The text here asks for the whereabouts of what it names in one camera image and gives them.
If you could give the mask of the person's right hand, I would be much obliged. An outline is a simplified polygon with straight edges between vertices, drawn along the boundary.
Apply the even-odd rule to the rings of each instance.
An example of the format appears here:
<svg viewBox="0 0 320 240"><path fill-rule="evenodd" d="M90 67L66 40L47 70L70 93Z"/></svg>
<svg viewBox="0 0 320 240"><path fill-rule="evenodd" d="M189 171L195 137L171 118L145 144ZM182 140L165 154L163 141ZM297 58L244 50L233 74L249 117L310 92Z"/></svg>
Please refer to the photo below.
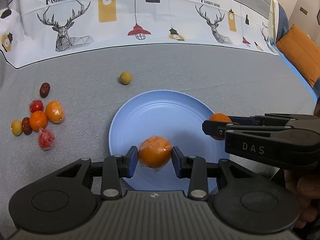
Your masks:
<svg viewBox="0 0 320 240"><path fill-rule="evenodd" d="M301 229L307 223L313 222L318 215L319 209L314 207L311 201L319 199L319 172L303 177L298 173L285 170L285 186L299 200L300 215L295 227Z"/></svg>

